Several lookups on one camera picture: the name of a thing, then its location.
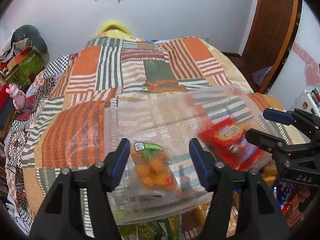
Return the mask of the patchwork striped bedspread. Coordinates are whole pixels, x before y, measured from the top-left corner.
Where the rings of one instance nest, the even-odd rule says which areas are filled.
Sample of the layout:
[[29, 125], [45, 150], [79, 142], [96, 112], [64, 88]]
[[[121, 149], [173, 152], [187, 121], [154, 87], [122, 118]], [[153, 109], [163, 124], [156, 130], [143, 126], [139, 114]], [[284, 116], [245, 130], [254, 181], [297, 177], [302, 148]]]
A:
[[149, 43], [109, 30], [52, 61], [30, 84], [5, 140], [9, 215], [29, 233], [60, 168], [85, 168], [101, 157], [106, 107], [229, 84], [237, 85], [230, 99], [219, 93], [210, 102], [213, 121], [232, 116], [288, 144], [303, 141], [296, 128], [258, 117], [281, 103], [253, 92], [231, 60], [199, 38]]

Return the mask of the green snack bag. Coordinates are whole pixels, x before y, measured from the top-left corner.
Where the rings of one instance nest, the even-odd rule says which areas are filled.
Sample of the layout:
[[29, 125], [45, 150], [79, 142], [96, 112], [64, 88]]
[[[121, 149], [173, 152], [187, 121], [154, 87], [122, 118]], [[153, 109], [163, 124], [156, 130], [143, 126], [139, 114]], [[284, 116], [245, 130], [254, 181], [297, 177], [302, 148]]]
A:
[[168, 218], [141, 222], [136, 224], [137, 239], [180, 239], [182, 233], [181, 215], [173, 215]]

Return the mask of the green cardboard box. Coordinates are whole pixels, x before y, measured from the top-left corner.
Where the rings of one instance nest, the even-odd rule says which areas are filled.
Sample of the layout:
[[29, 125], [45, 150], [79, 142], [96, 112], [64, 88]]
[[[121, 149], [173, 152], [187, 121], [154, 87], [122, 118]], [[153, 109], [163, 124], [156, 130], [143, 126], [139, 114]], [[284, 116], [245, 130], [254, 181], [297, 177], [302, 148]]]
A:
[[42, 57], [31, 50], [5, 78], [6, 83], [15, 83], [22, 90], [28, 88], [35, 77], [44, 69]]

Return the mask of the red gift box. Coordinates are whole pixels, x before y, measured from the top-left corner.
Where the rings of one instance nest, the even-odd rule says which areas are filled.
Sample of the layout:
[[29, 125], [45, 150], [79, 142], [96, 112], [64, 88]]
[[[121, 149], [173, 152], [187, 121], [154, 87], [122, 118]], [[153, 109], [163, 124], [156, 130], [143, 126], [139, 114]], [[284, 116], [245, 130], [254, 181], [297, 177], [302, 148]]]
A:
[[6, 89], [9, 88], [9, 86], [5, 83], [4, 85], [1, 85], [1, 90], [0, 90], [0, 110], [3, 109], [9, 94], [6, 92]]

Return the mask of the clear plastic storage box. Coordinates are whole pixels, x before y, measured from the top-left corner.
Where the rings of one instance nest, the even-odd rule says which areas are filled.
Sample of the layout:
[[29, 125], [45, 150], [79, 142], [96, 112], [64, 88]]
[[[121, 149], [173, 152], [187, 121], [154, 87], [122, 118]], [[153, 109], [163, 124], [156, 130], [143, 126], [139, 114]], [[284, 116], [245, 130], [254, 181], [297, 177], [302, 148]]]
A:
[[121, 139], [167, 146], [169, 167], [177, 181], [172, 192], [146, 190], [136, 176], [134, 162], [127, 161], [119, 186], [108, 194], [117, 224], [161, 219], [191, 210], [211, 199], [200, 185], [189, 154], [189, 141], [206, 126], [232, 118], [247, 129], [273, 134], [256, 102], [237, 85], [208, 87], [127, 103], [104, 111], [105, 152], [114, 151]]

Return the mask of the blue snack bag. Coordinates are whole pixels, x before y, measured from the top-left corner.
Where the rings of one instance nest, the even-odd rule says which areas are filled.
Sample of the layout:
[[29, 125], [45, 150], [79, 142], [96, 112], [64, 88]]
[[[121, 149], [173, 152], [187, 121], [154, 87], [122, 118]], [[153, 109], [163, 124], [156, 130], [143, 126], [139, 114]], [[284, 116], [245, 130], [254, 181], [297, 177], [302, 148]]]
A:
[[294, 185], [292, 184], [284, 183], [282, 181], [275, 182], [273, 186], [273, 195], [281, 209], [285, 206], [293, 189]]

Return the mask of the red snack bag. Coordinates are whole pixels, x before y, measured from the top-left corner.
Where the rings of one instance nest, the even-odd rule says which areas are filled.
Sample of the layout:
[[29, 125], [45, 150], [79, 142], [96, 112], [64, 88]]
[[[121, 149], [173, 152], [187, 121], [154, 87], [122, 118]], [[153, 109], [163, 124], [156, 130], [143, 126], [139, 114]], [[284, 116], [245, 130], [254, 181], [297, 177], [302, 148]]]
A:
[[264, 155], [263, 150], [246, 140], [246, 132], [242, 125], [226, 118], [204, 128], [198, 137], [212, 146], [215, 155], [230, 168], [246, 171]]

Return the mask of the orange puffs snack bag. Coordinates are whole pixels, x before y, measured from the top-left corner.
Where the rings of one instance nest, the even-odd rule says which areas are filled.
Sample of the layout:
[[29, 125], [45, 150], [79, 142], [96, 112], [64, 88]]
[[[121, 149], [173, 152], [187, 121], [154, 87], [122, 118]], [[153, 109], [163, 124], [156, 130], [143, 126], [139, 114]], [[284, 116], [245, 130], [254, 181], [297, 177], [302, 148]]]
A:
[[160, 138], [130, 141], [133, 161], [131, 182], [142, 196], [176, 198], [182, 194], [170, 168], [173, 149], [170, 140]]

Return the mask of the wooden wardrobe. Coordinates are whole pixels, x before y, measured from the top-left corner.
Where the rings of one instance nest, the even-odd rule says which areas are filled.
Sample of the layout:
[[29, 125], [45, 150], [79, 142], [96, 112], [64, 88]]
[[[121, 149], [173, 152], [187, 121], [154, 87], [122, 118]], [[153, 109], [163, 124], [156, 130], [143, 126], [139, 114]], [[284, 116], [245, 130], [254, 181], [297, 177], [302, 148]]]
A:
[[266, 92], [277, 78], [294, 40], [302, 0], [257, 0], [240, 70], [254, 92]]

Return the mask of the pink plush toy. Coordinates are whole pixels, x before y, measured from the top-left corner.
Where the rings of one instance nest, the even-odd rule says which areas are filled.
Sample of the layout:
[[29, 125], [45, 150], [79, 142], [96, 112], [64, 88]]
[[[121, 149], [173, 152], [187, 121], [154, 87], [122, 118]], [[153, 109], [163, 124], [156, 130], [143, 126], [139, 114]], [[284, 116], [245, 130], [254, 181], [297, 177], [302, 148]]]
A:
[[8, 84], [8, 88], [5, 91], [12, 98], [16, 111], [21, 111], [25, 105], [25, 93], [15, 83]]

